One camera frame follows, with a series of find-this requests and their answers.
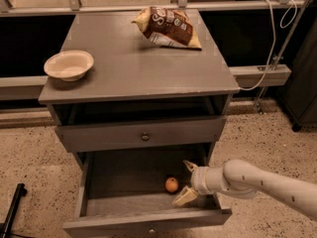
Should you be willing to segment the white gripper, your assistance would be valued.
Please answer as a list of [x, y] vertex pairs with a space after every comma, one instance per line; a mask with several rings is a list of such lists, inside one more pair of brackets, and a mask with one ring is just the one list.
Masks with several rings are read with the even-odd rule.
[[191, 163], [187, 160], [183, 161], [187, 169], [192, 173], [191, 185], [192, 187], [185, 186], [179, 195], [173, 200], [174, 206], [182, 206], [195, 200], [199, 195], [212, 194], [213, 191], [207, 186], [206, 178], [208, 167], [198, 167], [196, 164]]

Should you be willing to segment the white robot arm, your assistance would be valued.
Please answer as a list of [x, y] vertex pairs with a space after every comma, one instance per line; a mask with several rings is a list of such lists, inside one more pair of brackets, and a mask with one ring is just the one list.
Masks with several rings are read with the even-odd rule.
[[184, 160], [191, 172], [190, 184], [185, 186], [172, 202], [182, 206], [200, 195], [222, 194], [254, 198], [258, 191], [317, 220], [317, 185], [303, 180], [270, 173], [242, 160], [230, 160], [222, 167], [198, 167]]

